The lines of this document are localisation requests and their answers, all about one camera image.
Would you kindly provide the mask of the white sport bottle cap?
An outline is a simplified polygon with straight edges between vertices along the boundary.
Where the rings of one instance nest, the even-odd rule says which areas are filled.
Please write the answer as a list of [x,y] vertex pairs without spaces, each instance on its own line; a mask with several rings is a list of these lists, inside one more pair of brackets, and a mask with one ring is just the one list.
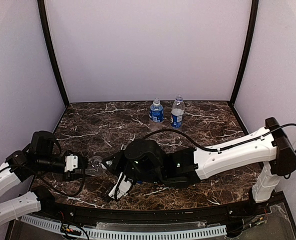
[[101,163],[101,165],[102,165],[102,167],[103,167],[104,169],[108,169],[109,167],[111,167],[111,165],[112,165],[112,161],[111,161],[111,160],[103,161],[103,162]]

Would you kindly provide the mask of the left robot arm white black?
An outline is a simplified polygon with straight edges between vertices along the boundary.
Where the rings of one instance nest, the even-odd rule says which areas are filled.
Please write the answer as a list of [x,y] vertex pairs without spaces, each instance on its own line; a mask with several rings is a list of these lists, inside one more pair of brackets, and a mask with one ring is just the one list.
[[[40,172],[62,174],[64,181],[82,179],[77,192],[70,194],[70,197],[77,196],[85,183],[88,160],[71,151],[54,153],[54,147],[61,148],[55,135],[41,130],[33,133],[24,149],[8,156],[0,166],[0,197],[31,176],[43,180]],[[45,181],[17,198],[0,203],[0,226],[23,215],[52,208],[55,197],[51,190],[65,194]]]

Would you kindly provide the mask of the Pepsi bottle blue label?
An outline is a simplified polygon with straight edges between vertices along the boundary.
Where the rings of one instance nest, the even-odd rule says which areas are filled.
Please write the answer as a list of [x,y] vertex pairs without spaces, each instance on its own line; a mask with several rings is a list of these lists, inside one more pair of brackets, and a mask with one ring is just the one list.
[[171,109],[171,127],[174,129],[179,129],[182,126],[183,115],[185,111],[185,103],[183,97],[178,94],[175,97],[175,100]]

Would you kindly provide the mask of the Pocari Sweat bottle blue label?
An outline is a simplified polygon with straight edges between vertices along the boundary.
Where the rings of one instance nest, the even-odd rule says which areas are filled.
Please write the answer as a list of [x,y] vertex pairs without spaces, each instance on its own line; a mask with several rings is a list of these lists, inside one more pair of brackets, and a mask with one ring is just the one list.
[[154,123],[162,123],[164,120],[164,109],[158,98],[155,98],[150,106],[149,118]]

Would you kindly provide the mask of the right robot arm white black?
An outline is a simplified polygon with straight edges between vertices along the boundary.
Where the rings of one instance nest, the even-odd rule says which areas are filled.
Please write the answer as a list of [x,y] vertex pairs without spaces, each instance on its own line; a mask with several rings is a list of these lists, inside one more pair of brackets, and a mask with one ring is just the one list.
[[259,162],[264,167],[250,191],[251,200],[257,204],[266,202],[281,178],[296,170],[296,148],[274,117],[241,138],[207,147],[195,143],[173,153],[164,152],[147,135],[105,158],[102,165],[118,177],[109,193],[118,201],[137,182],[186,188],[216,174]]

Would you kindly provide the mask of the small clear bottle white cap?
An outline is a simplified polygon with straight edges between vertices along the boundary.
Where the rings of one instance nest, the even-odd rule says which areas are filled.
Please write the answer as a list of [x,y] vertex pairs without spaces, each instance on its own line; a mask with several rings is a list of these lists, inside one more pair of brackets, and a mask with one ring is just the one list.
[[88,159],[88,165],[85,170],[88,176],[100,176],[106,171],[106,167],[102,164],[103,157],[95,155]]

